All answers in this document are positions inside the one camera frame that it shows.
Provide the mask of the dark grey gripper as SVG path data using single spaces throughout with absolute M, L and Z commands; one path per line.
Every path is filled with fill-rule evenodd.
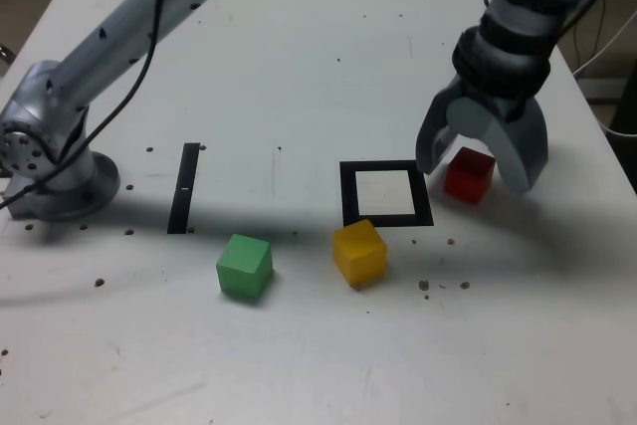
M 548 162 L 542 111 L 516 83 L 455 77 L 434 97 L 419 129 L 418 169 L 431 174 L 458 134 L 488 148 L 514 193 L 529 192 Z

